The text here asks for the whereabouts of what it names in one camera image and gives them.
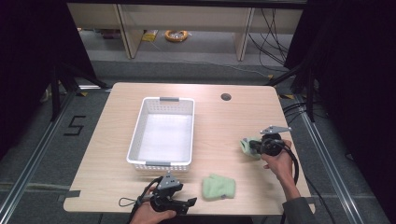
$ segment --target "sleeve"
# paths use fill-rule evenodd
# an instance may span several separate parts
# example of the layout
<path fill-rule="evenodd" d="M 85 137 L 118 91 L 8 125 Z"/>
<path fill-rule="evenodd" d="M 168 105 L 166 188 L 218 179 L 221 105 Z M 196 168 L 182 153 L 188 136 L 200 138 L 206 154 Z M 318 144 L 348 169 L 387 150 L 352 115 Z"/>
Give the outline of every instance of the sleeve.
<path fill-rule="evenodd" d="M 297 223 L 318 223 L 306 198 L 296 198 L 283 203 L 286 218 L 291 224 Z"/>

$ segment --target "gray floor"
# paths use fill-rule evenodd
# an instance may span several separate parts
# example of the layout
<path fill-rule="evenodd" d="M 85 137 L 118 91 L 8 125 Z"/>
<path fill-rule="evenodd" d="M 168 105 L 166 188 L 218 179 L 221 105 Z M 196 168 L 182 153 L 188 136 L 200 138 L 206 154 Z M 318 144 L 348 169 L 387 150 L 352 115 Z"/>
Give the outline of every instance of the gray floor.
<path fill-rule="evenodd" d="M 232 34 L 191 32 L 185 42 L 170 43 L 164 40 L 163 32 L 160 31 L 154 43 L 141 44 L 132 60 L 126 58 L 120 39 L 104 40 L 94 31 L 83 31 L 80 35 L 97 76 L 108 84 L 118 81 L 172 81 L 262 85 L 270 75 L 277 77 L 282 74 L 261 66 L 259 52 L 251 41 L 247 44 L 245 60 L 238 62 Z M 259 41 L 261 37 L 254 35 L 253 38 Z M 290 35 L 280 35 L 279 41 L 287 47 L 291 38 Z M 271 47 L 267 49 L 281 58 L 278 50 Z M 272 69 L 286 70 L 268 57 L 262 56 L 261 60 L 265 66 Z M 180 69 L 193 70 L 194 74 L 183 77 L 181 74 L 186 72 L 180 74 Z M 277 85 L 278 93 L 290 93 L 289 85 L 292 80 L 291 77 Z M 73 182 L 108 95 L 108 92 L 99 91 L 89 92 L 85 97 L 74 97 L 8 223 L 125 223 L 128 214 L 67 213 L 63 210 L 62 196 Z M 280 103 L 285 107 L 296 102 L 293 99 L 280 99 Z M 304 172 L 324 198 L 336 223 L 349 223 L 347 212 L 340 203 L 340 197 L 306 128 L 304 117 L 295 114 L 296 111 L 290 111 L 285 116 L 293 129 L 291 134 Z M 12 184 L 18 181 L 24 165 L 50 125 L 50 113 L 50 101 L 44 102 L 27 125 L 21 142 L 1 160 L 0 199 L 4 200 Z M 76 131 L 68 127 L 74 116 L 86 116 L 85 119 L 76 120 L 76 123 L 84 125 L 84 128 L 79 136 L 65 136 L 65 133 Z M 320 104 L 315 105 L 315 118 L 315 125 L 343 183 L 357 205 L 363 222 L 389 223 L 358 167 L 345 157 L 347 151 L 343 142 Z M 316 199 L 317 219 L 320 223 L 332 223 L 317 193 L 313 188 L 310 189 Z M 254 217 L 253 220 L 255 223 L 263 223 L 264 220 L 265 223 L 279 223 L 280 217 Z"/>

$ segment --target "green object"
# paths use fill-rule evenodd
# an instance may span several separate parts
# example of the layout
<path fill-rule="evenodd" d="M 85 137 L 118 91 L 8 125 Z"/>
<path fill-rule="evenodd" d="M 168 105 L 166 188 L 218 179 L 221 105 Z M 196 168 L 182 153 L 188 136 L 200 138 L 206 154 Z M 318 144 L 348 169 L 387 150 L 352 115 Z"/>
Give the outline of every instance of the green object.
<path fill-rule="evenodd" d="M 241 145 L 242 151 L 243 151 L 245 154 L 247 154 L 249 157 L 252 157 L 252 158 L 254 158 L 254 159 L 256 159 L 256 160 L 259 160 L 259 159 L 262 158 L 262 155 L 260 155 L 260 154 L 258 154 L 258 153 L 255 153 L 255 152 L 253 151 L 253 149 L 250 148 L 249 142 L 250 142 L 251 140 L 254 140 L 254 141 L 261 141 L 260 138 L 258 138 L 258 137 L 248 137 L 248 138 L 242 139 L 242 140 L 239 142 L 240 145 Z"/>
<path fill-rule="evenodd" d="M 209 200 L 232 199 L 235 196 L 235 180 L 212 174 L 204 178 L 203 195 Z"/>

